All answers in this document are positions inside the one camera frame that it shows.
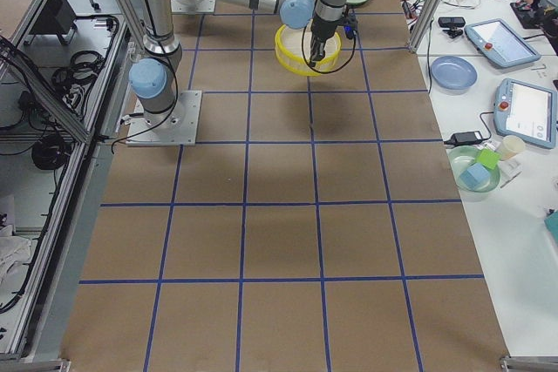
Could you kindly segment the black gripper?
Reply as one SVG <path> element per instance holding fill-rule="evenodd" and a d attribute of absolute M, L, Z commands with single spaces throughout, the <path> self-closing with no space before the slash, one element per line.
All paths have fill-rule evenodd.
<path fill-rule="evenodd" d="M 345 4 L 332 5 L 317 0 L 311 23 L 310 63 L 316 64 L 326 56 L 326 42 L 333 37 L 337 27 L 343 23 Z"/>

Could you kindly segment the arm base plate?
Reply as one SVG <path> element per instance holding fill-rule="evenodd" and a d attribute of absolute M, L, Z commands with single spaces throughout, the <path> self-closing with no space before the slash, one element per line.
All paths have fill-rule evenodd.
<path fill-rule="evenodd" d="M 171 9 L 175 15 L 213 14 L 215 0 L 171 0 Z"/>
<path fill-rule="evenodd" d="M 134 146 L 174 146 L 195 145 L 201 111 L 202 91 L 181 91 L 178 104 L 167 117 L 156 117 L 144 110 L 137 99 L 126 138 L 127 145 Z"/>

